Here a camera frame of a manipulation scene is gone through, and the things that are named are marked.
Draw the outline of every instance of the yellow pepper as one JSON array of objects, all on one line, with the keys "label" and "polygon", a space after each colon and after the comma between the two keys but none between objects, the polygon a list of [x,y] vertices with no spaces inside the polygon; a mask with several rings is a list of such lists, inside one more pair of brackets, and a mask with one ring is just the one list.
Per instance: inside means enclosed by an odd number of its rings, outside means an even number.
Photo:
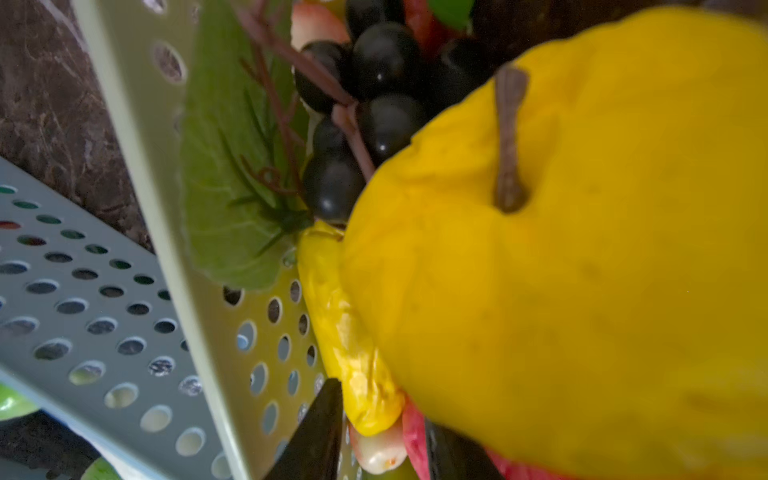
[{"label": "yellow pepper", "polygon": [[355,429],[371,436],[395,423],[405,397],[341,286],[342,239],[343,232],[320,221],[302,232],[299,277],[328,376],[341,381]]},{"label": "yellow pepper", "polygon": [[768,478],[768,33],[658,8],[522,55],[366,187],[343,285],[433,421],[579,478]]}]

